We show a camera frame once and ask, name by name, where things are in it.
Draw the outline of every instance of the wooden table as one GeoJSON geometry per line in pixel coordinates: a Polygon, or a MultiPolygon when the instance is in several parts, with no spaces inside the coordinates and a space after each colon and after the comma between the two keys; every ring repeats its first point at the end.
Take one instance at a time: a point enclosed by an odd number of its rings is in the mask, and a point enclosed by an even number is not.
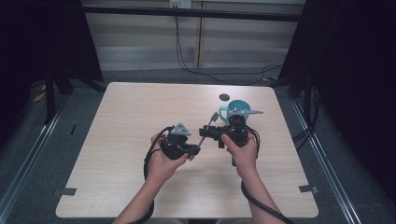
{"type": "MultiPolygon", "coordinates": [[[[66,185],[76,194],[62,196],[57,216],[116,217],[144,183],[150,137],[183,122],[192,132],[188,143],[198,144],[199,128],[228,104],[220,100],[222,93],[264,111],[249,116],[247,125],[261,136],[257,166],[279,209],[286,217],[315,217],[312,193],[299,190],[308,183],[273,89],[153,83],[108,85],[66,185]]],[[[152,217],[251,217],[240,181],[231,155],[206,138],[199,155],[165,183],[152,217]]]]}

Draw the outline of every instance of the wall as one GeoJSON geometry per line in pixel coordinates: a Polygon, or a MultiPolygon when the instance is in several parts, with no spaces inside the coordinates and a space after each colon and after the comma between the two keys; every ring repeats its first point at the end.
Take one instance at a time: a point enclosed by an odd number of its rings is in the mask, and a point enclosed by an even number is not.
{"type": "MultiPolygon", "coordinates": [[[[169,7],[169,1],[83,0],[84,4],[169,7]]],[[[304,2],[193,1],[192,8],[300,14],[304,2]]],[[[173,17],[86,14],[102,70],[176,68],[173,17]]],[[[178,18],[181,53],[188,67],[262,67],[283,63],[296,22],[178,18]]]]}

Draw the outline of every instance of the metal rail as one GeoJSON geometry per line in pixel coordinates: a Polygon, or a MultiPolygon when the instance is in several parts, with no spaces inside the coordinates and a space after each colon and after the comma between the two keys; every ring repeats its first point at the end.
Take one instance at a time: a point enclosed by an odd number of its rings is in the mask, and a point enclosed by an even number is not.
{"type": "Polygon", "coordinates": [[[33,168],[35,167],[35,163],[43,151],[44,146],[47,144],[53,129],[55,128],[60,114],[64,109],[64,105],[66,104],[66,99],[61,101],[59,109],[54,114],[53,118],[50,120],[48,124],[44,126],[40,135],[38,136],[35,144],[30,150],[29,155],[24,161],[21,169],[18,171],[17,175],[12,180],[12,183],[4,193],[4,195],[0,199],[0,224],[5,224],[8,218],[9,213],[11,212],[12,207],[15,202],[18,200],[23,187],[29,177],[29,174],[32,173],[33,168]]]}
{"type": "MultiPolygon", "coordinates": [[[[304,111],[301,104],[298,101],[293,101],[294,109],[298,115],[298,118],[303,125],[303,128],[306,130],[308,128],[307,123],[305,122],[304,118],[304,111]]],[[[315,133],[311,133],[309,137],[309,141],[311,143],[312,148],[317,156],[317,159],[320,163],[320,166],[323,170],[323,173],[326,175],[326,178],[332,188],[332,192],[337,199],[338,204],[343,211],[346,220],[350,224],[361,224],[361,220],[359,219],[359,215],[353,205],[352,201],[350,201],[347,192],[345,191],[344,187],[342,186],[340,180],[338,179],[337,174],[335,173],[334,169],[332,168],[332,164],[330,163],[329,159],[326,156],[326,153],[321,146],[317,136],[315,133]]]]}
{"type": "Polygon", "coordinates": [[[167,7],[119,7],[106,5],[55,5],[55,4],[32,4],[29,8],[36,10],[71,10],[88,13],[108,13],[127,15],[149,15],[149,16],[179,16],[196,18],[218,18],[253,21],[299,21],[302,17],[293,14],[272,14],[256,12],[236,12],[206,9],[186,9],[167,7]]]}

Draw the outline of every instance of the forearm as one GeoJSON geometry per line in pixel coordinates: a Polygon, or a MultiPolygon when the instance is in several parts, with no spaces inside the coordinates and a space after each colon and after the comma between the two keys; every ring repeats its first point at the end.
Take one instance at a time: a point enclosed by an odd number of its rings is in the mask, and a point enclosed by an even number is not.
{"type": "Polygon", "coordinates": [[[142,218],[149,211],[162,186],[163,183],[147,180],[113,223],[130,223],[142,218]]]}
{"type": "MultiPolygon", "coordinates": [[[[280,213],[280,210],[277,208],[267,188],[262,183],[257,171],[251,171],[248,173],[248,175],[244,175],[242,177],[242,181],[244,182],[248,194],[250,194],[257,201],[280,213]]],[[[274,217],[273,215],[262,210],[254,203],[249,202],[249,207],[254,223],[284,223],[277,217],[274,217]]]]}

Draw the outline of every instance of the gray floor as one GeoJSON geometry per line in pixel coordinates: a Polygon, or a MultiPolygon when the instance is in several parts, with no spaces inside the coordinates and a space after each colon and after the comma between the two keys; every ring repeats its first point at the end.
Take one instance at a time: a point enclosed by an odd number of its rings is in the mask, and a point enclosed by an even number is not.
{"type": "MultiPolygon", "coordinates": [[[[230,72],[230,70],[234,72],[234,69],[230,68],[205,71],[230,72]]],[[[251,72],[253,70],[250,68],[239,71],[251,72]]],[[[273,70],[265,76],[275,77],[277,72],[278,70],[273,70]]],[[[194,75],[181,69],[105,72],[104,78],[104,85],[111,81],[223,84],[212,77],[194,75]]],[[[246,85],[260,80],[261,75],[221,75],[216,78],[226,80],[228,83],[246,85]]],[[[58,95],[57,102],[66,99],[64,110],[7,216],[6,223],[111,223],[111,219],[61,219],[55,215],[59,198],[53,196],[52,193],[55,189],[65,186],[103,97],[102,92],[94,91],[78,81],[73,83],[75,90],[70,96],[58,95]]],[[[268,84],[268,81],[260,81],[254,85],[266,86],[268,84]]],[[[293,100],[301,101],[301,99],[290,99],[286,90],[287,87],[276,88],[276,96],[288,123],[290,134],[294,136],[303,130],[293,106],[293,100]]],[[[37,91],[38,89],[33,89],[32,95],[37,91]]],[[[12,137],[2,146],[0,195],[5,195],[39,136],[45,120],[45,109],[44,100],[39,103],[27,103],[20,114],[12,137]]],[[[346,194],[356,208],[360,222],[396,223],[395,205],[355,159],[348,145],[340,139],[331,117],[323,107],[319,110],[315,133],[346,194]]],[[[319,190],[315,194],[319,215],[315,218],[294,219],[293,221],[295,223],[348,223],[309,142],[301,148],[299,156],[308,182],[319,190]]]]}

